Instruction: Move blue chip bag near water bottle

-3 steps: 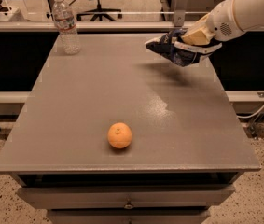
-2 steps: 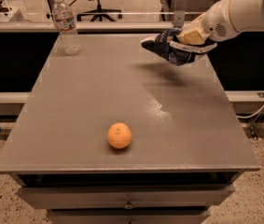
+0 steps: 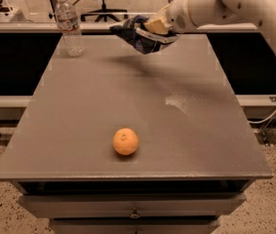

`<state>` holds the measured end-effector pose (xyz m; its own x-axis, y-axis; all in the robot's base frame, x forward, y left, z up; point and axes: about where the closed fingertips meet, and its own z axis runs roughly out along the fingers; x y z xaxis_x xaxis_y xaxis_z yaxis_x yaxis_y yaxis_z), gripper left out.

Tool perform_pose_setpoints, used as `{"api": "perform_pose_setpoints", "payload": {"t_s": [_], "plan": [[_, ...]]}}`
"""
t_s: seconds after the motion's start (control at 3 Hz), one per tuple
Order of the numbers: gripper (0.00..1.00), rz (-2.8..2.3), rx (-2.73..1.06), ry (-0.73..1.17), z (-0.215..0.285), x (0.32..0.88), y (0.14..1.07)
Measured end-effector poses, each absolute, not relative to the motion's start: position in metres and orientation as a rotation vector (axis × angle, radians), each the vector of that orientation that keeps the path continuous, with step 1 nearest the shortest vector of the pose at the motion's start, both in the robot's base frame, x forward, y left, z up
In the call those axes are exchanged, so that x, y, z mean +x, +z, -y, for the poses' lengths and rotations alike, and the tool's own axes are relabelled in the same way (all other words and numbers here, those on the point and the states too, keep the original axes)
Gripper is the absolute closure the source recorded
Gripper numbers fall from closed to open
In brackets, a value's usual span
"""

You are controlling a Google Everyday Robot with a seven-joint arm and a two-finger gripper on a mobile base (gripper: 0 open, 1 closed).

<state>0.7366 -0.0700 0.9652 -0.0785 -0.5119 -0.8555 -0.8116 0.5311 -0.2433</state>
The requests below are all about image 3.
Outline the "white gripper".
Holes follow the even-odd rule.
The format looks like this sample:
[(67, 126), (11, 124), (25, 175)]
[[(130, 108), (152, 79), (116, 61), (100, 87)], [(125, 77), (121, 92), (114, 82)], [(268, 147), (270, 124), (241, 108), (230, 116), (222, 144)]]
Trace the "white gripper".
[(169, 30), (174, 33), (190, 33), (196, 29), (190, 16), (190, 0), (173, 0), (166, 15), (156, 15), (144, 24), (148, 32), (166, 35)]

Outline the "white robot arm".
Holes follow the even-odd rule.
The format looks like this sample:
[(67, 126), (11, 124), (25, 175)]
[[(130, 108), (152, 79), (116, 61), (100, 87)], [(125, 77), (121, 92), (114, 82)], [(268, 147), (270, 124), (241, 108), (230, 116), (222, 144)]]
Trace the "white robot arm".
[[(276, 0), (170, 0), (160, 23), (165, 30), (192, 32), (206, 24), (244, 20), (256, 26), (276, 54)], [(213, 234), (276, 234), (276, 129), (272, 143), (263, 148), (274, 177), (254, 183), (246, 192), (248, 201), (235, 213), (221, 219)]]

